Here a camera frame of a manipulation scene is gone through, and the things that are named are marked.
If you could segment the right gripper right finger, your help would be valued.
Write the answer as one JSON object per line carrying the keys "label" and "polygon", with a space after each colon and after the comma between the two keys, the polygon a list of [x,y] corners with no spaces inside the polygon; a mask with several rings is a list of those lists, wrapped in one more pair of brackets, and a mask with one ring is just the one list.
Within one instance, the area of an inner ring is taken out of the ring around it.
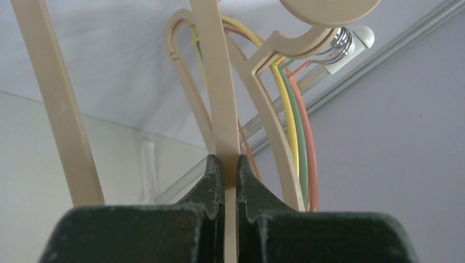
{"label": "right gripper right finger", "polygon": [[237,165],[239,262],[418,262],[401,223],[386,213],[299,212]]}

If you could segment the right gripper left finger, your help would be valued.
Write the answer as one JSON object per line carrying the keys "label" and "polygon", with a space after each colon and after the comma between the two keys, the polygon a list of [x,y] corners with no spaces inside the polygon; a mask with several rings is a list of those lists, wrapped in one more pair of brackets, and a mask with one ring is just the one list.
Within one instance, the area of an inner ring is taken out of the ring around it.
{"label": "right gripper left finger", "polygon": [[224,180],[214,155],[204,176],[171,205],[69,210],[40,262],[223,262]]}

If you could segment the orange wire hanger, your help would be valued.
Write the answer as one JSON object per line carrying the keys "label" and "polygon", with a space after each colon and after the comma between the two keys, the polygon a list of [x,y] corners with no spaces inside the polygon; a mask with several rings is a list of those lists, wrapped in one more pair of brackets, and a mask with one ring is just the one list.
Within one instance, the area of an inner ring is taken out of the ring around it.
{"label": "orange wire hanger", "polygon": [[250,148],[250,146],[249,146],[249,144],[247,142],[247,139],[246,139],[245,133],[243,131],[242,125],[241,125],[239,120],[237,120],[237,123],[238,123],[240,139],[242,140],[241,143],[240,143],[240,149],[241,149],[242,153],[245,153],[249,157],[249,161],[250,161],[254,176],[260,182],[263,182],[263,179],[262,179],[262,177],[261,177],[261,175],[259,173],[259,170],[257,168],[257,165],[255,163],[251,148]]}

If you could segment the pink wire hanger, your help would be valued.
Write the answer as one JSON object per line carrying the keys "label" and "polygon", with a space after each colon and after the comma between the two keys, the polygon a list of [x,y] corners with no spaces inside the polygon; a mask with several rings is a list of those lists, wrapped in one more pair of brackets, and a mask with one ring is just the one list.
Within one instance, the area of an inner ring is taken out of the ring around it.
{"label": "pink wire hanger", "polygon": [[[256,74],[246,69],[248,61],[246,60],[242,50],[229,37],[226,38],[226,43],[228,45],[228,52],[232,60],[232,65],[239,74],[255,107],[257,108],[259,117],[262,119],[263,127],[268,136],[278,168],[285,203],[294,209],[304,211],[299,177],[297,176],[296,166],[293,161],[290,142],[285,138],[285,133],[269,98],[268,92],[265,90]],[[291,86],[296,92],[297,104],[305,132],[307,160],[309,166],[309,204],[307,211],[316,212],[319,208],[319,184],[317,179],[316,153],[313,134],[297,83],[293,80],[291,75],[288,75],[286,69],[285,72],[291,82]]]}

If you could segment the green wire hanger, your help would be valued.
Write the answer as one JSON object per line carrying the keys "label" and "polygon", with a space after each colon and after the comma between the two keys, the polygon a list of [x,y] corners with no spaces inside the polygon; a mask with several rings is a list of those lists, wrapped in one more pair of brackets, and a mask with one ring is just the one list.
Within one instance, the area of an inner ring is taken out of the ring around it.
{"label": "green wire hanger", "polygon": [[299,107],[297,104],[297,95],[294,91],[294,88],[291,86],[291,82],[287,77],[285,69],[287,63],[281,60],[278,65],[277,69],[283,79],[284,85],[286,87],[286,91],[290,100],[290,105],[293,113],[294,124],[296,126],[296,135],[297,135],[297,144],[298,144],[298,163],[299,163],[299,183],[300,189],[302,192],[303,203],[304,203],[304,211],[308,210],[309,204],[309,172],[308,172],[308,160],[307,160],[307,146],[305,140],[305,132],[302,124],[302,118],[300,115]]}

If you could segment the yellow wire hanger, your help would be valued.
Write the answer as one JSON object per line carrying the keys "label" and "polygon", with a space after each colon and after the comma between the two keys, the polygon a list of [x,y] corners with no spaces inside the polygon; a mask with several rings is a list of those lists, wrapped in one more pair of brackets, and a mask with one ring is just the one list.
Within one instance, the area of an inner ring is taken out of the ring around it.
{"label": "yellow wire hanger", "polygon": [[[222,22],[224,30],[232,31],[234,33],[237,33],[238,35],[242,35],[243,37],[250,40],[253,44],[255,44],[256,47],[260,47],[262,45],[262,40],[259,39],[257,35],[255,35],[251,30],[249,30],[240,22],[235,21],[224,15],[222,16]],[[203,81],[204,83],[207,83],[205,70],[203,68],[203,58],[201,54],[200,40],[197,35],[196,26],[191,22],[189,22],[188,25],[192,28],[192,43],[195,48],[197,62],[202,73]],[[290,142],[290,148],[293,156],[293,161],[296,166],[297,176],[300,177],[300,155],[298,152],[298,133],[296,131],[296,118],[299,117],[299,114],[294,113],[294,110],[292,109],[289,97],[292,94],[292,92],[289,92],[287,90],[283,77],[278,69],[278,63],[280,63],[282,60],[283,57],[278,58],[274,63],[270,65],[270,70],[274,76],[274,80],[276,82],[277,88],[279,90],[283,102],[284,112],[286,116],[286,124],[288,125],[288,140]]]}

